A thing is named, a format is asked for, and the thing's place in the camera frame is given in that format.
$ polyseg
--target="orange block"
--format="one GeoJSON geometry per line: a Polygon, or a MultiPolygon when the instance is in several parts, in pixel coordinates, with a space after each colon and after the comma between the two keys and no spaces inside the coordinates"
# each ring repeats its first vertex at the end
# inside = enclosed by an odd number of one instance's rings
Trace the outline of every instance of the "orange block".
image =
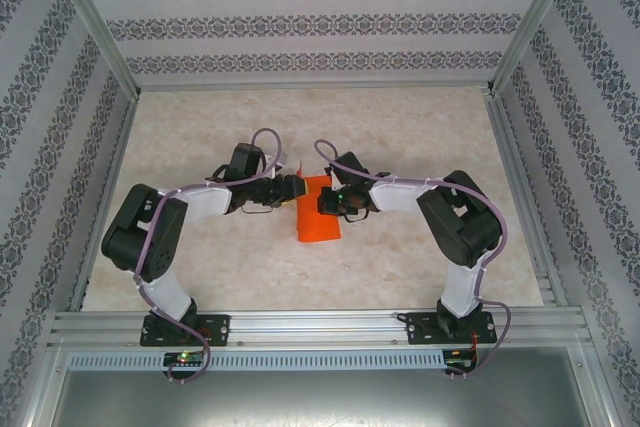
{"type": "Polygon", "coordinates": [[[331,177],[318,175],[304,177],[307,195],[298,202],[298,240],[300,242],[322,242],[341,238],[338,217],[318,213],[318,197],[322,187],[331,187],[331,177]]]}

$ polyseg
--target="bracket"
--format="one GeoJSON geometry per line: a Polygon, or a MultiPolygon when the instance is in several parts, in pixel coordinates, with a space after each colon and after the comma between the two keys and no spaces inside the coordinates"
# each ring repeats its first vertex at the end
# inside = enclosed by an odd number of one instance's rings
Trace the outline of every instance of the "bracket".
{"type": "MultiPolygon", "coordinates": [[[[231,317],[228,315],[202,315],[198,314],[195,321],[195,329],[204,335],[211,347],[225,347],[229,339],[229,325],[231,317]]],[[[202,343],[189,335],[177,338],[171,335],[175,332],[173,325],[169,324],[153,314],[147,315],[142,324],[140,333],[140,345],[142,347],[193,347],[202,343]]]]}
{"type": "Polygon", "coordinates": [[[495,344],[498,340],[491,312],[479,312],[474,322],[449,337],[438,324],[437,312],[411,312],[398,314],[396,318],[406,324],[410,345],[470,344],[475,332],[479,344],[495,344]]]}

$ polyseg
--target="robotic arm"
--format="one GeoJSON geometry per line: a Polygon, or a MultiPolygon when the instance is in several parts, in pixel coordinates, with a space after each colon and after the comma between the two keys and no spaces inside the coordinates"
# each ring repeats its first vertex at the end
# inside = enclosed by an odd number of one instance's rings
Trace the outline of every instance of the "robotic arm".
{"type": "MultiPolygon", "coordinates": [[[[184,292],[170,268],[185,223],[230,214],[243,209],[247,202],[274,209],[306,193],[304,180],[300,177],[276,174],[284,162],[263,178],[230,187],[215,185],[250,179],[256,175],[261,163],[264,168],[267,156],[260,148],[238,144],[229,164],[220,166],[207,179],[211,185],[179,191],[164,204],[153,229],[138,289],[158,310],[172,319],[191,328],[197,324],[196,303],[184,292]]],[[[119,269],[135,272],[149,224],[167,192],[138,184],[127,195],[102,242],[102,253],[119,269]]],[[[160,317],[157,320],[164,324],[164,337],[178,343],[188,340],[188,333],[160,317]]]]}
{"type": "MultiPolygon", "coordinates": [[[[340,165],[368,174],[352,152],[335,159],[340,165]]],[[[325,187],[318,198],[318,210],[343,216],[349,222],[361,210],[397,210],[422,214],[442,253],[449,259],[447,282],[438,301],[438,325],[450,339],[476,322],[482,305],[475,292],[483,261],[498,246],[502,229],[495,215],[479,199],[462,191],[428,184],[413,185],[373,181],[330,167],[328,173],[342,185],[325,187]]],[[[379,173],[377,177],[387,177],[379,173]]],[[[484,195],[468,174],[461,170],[442,179],[484,195]]]]}
{"type": "MultiPolygon", "coordinates": [[[[273,209],[306,193],[303,179],[277,174],[281,165],[260,179],[242,185],[222,185],[252,179],[261,163],[265,168],[266,159],[264,152],[253,144],[238,144],[229,164],[220,166],[207,179],[206,186],[185,188],[166,200],[153,227],[152,218],[167,191],[143,184],[134,186],[106,232],[103,254],[119,269],[134,273],[151,231],[149,250],[137,279],[138,289],[159,311],[195,329],[198,323],[196,303],[184,292],[170,269],[182,227],[203,217],[243,209],[247,202],[273,209]]],[[[354,172],[368,174],[352,152],[338,157],[335,162],[354,172]]],[[[500,222],[488,206],[464,192],[470,189],[482,195],[478,186],[462,171],[454,171],[442,179],[460,186],[460,190],[452,190],[426,181],[424,184],[375,181],[341,169],[330,167],[327,170],[340,188],[323,188],[318,198],[320,213],[344,216],[351,222],[360,212],[364,212],[364,216],[357,220],[363,220],[370,212],[389,210],[423,215],[438,246],[450,261],[446,286],[437,305],[437,328],[450,340],[465,337],[481,319],[482,304],[478,301],[477,286],[483,262],[496,249],[503,235],[500,222]]],[[[389,175],[380,173],[377,177],[389,175]]],[[[188,333],[166,318],[156,317],[166,330],[162,337],[167,344],[189,340],[188,333]]]]}

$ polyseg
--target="marble floor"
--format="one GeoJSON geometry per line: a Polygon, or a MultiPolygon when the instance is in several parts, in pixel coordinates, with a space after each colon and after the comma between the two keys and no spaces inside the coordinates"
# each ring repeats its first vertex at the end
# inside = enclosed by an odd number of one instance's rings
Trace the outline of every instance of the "marble floor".
{"type": "MultiPolygon", "coordinates": [[[[485,106],[472,87],[144,93],[108,222],[134,184],[199,182],[263,126],[281,134],[305,175],[323,173],[313,149],[318,137],[340,152],[352,150],[373,172],[467,171],[502,210],[510,232],[482,295],[512,306],[542,305],[485,106]]],[[[267,153],[275,146],[267,134],[258,144],[267,153]]],[[[184,227],[173,266],[200,309],[435,307],[447,260],[421,216],[384,212],[341,227],[341,240],[298,242],[295,203],[268,215],[208,218],[184,227]]],[[[131,276],[99,254],[84,310],[147,306],[131,276]]]]}

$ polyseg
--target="patterned wallpaper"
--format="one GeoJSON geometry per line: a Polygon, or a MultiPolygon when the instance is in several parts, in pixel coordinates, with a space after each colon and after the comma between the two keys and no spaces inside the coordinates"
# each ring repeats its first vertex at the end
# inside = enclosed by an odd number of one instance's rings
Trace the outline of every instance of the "patterned wallpaper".
{"type": "Polygon", "coordinates": [[[554,0],[503,92],[569,300],[640,425],[640,0],[554,0]]]}
{"type": "Polygon", "coordinates": [[[531,0],[95,0],[143,86],[489,80],[531,0]]]}
{"type": "Polygon", "coordinates": [[[89,248],[128,102],[70,0],[0,0],[0,426],[89,248]]]}

